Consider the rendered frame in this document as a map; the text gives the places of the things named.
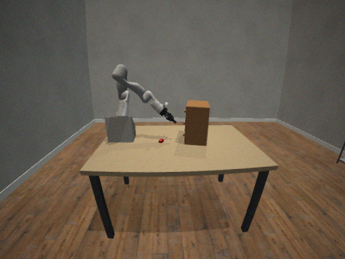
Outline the brown wooden chest of drawers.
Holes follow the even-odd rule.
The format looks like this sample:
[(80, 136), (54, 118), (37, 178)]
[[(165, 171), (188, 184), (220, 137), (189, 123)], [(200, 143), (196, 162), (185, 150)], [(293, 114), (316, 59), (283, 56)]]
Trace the brown wooden chest of drawers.
[(195, 100), (206, 107), (186, 105), (185, 141), (184, 144), (207, 146), (210, 106), (208, 101)]

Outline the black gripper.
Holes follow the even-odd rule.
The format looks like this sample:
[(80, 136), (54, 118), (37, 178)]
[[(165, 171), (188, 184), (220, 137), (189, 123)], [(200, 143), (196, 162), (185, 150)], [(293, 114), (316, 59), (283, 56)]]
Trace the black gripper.
[[(171, 113), (167, 111), (168, 109), (164, 107), (164, 109), (159, 113), (161, 116), (165, 116), (167, 120), (172, 121), (173, 123), (177, 123), (177, 121), (174, 119)], [(169, 116), (169, 117), (168, 117)]]

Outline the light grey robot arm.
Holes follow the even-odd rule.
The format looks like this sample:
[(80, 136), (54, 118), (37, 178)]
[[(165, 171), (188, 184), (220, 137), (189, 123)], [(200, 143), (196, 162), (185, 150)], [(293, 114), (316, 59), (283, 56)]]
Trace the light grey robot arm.
[[(127, 88), (131, 89), (134, 93), (136, 93), (144, 103), (148, 103), (149, 100), (152, 98), (152, 102), (150, 106), (153, 109), (155, 109), (156, 112), (160, 113), (164, 109), (164, 107), (168, 104), (168, 102), (167, 104), (162, 105), (155, 99), (155, 97), (150, 91), (145, 92), (144, 88), (141, 87), (139, 84), (127, 82), (127, 75), (126, 75), (127, 73), (128, 73), (128, 70), (126, 66), (124, 65), (117, 65), (117, 67), (115, 68), (115, 71), (113, 71), (112, 73), (112, 77), (117, 81), (116, 86), (117, 86), (117, 91), (118, 91), (118, 98), (119, 100), (121, 100), (118, 104), (118, 110), (117, 110), (116, 116), (127, 115), (128, 113), (129, 91), (127, 91)], [(120, 93), (121, 93), (121, 97), (120, 97)], [(142, 95), (144, 96), (142, 97)]]

